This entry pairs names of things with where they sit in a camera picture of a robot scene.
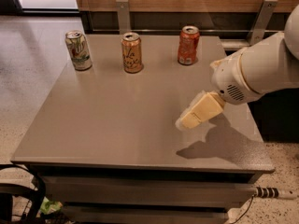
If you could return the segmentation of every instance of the metal bracket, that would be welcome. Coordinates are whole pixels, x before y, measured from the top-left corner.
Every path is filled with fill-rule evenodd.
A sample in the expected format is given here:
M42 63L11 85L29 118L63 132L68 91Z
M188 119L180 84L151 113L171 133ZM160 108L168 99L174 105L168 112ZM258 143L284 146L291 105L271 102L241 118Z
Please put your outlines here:
M251 46L263 40L264 31L271 19L277 3L278 0L263 0L261 9L247 38Z
M129 0L116 0L120 34L131 31Z

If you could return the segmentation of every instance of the gray tabletop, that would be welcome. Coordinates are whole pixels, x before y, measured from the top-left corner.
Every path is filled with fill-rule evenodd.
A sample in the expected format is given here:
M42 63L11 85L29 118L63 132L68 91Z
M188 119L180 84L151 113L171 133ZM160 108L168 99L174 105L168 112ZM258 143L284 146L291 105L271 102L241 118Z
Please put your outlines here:
M123 71L119 35L87 35L93 67L68 63L12 157L15 163L171 170L274 170L247 105L193 130L175 121L201 90L212 91L212 61L225 56L202 36L198 61L177 62L178 36L141 36L138 74Z

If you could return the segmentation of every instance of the table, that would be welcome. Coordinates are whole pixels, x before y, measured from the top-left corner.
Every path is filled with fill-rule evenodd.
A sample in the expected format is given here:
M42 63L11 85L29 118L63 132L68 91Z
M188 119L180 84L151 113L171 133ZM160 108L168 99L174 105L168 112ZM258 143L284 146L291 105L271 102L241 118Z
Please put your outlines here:
M228 104L187 132L175 127L199 91L213 91L209 64L225 57L217 37L202 36L197 63L184 66L177 36L141 36L138 74L123 71L119 35L87 39L93 67L67 64L12 158L40 173L66 214L223 223L252 195L251 183L274 172L247 105Z

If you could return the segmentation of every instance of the green object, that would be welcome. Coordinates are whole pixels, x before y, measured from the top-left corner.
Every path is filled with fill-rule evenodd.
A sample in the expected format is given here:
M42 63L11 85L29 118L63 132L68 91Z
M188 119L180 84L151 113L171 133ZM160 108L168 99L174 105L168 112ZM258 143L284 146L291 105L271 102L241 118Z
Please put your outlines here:
M44 198L43 203L40 206L40 211L44 214L44 215L48 215L51 213L55 213L57 211L60 211L62 209L62 204L60 202L54 202L54 201L50 201L48 198Z

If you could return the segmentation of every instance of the speckled floor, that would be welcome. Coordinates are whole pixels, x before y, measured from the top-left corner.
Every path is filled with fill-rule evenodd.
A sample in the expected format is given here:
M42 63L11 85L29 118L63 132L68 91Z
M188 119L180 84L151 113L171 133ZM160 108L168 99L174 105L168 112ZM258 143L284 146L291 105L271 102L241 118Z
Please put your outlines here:
M64 34L82 30L80 18L39 18L0 16L0 163L10 157L29 128L38 109L62 72L69 56ZM291 189L299 193L299 144L266 144L276 167L262 176L257 186ZM3 182L29 186L30 177L23 172L0 172ZM15 211L25 203L17 201ZM230 211L232 218L243 208ZM255 198L250 210L237 223L299 223L299 199L270 200Z

